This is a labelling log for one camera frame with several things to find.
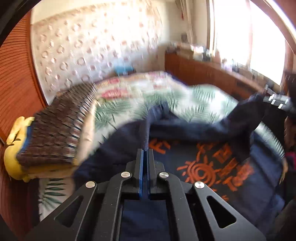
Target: wooden cabinet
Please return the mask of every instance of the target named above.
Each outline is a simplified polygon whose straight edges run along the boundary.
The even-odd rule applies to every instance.
[[[215,63],[186,59],[175,53],[165,54],[165,71],[188,85],[211,84],[241,100],[262,91],[252,80],[233,72],[228,72]]]

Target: slatted wardrobe door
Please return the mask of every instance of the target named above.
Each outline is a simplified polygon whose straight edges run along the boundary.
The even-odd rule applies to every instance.
[[[0,47],[0,128],[7,136],[19,116],[32,116],[44,101],[30,51],[30,13],[10,32]]]

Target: plush toy ear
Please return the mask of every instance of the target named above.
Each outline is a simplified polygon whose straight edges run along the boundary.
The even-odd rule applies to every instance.
[[[17,118],[15,120],[15,122],[14,122],[14,124],[13,124],[13,126],[12,126],[12,128],[10,130],[10,134],[7,137],[7,140],[6,140],[7,145],[10,145],[14,141],[17,133],[19,132],[20,128],[23,125],[24,120],[25,120],[25,118],[23,116],[20,116],[19,118]]]

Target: mattress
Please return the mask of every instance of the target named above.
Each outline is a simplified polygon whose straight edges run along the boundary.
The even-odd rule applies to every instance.
[[[98,84],[95,138],[92,153],[125,123],[143,119],[151,106],[167,101],[170,110],[186,121],[214,123],[227,116],[238,101],[213,85],[186,86],[165,72],[133,74]],[[284,149],[261,122],[257,132],[281,157]],[[43,220],[74,191],[68,178],[39,180],[39,217]]]

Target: blue cloth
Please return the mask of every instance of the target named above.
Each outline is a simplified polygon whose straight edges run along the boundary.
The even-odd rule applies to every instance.
[[[125,165],[135,159],[138,148],[148,150],[149,139],[152,138],[181,142],[181,148],[169,150],[168,155],[161,156],[155,152],[155,159],[162,161],[166,171],[183,181],[184,173],[177,167],[184,165],[186,158],[195,157],[197,142],[220,142],[221,145],[227,142],[238,165],[243,167],[247,162],[252,171],[242,179],[243,185],[237,185],[236,191],[220,183],[218,194],[227,195],[230,205],[266,233],[283,208],[284,201],[275,191],[282,173],[281,158],[253,132],[266,111],[267,104],[262,100],[262,95],[255,94],[214,124],[181,120],[169,111],[167,103],[154,106],[145,120],[119,128],[82,163],[74,173],[76,188],[89,180],[97,183],[108,181],[124,171]],[[214,164],[213,168],[223,169],[225,166],[226,163],[219,167]],[[231,170],[228,175],[235,177],[237,170]],[[143,199],[143,202],[125,202],[120,240],[169,240],[165,204]]]

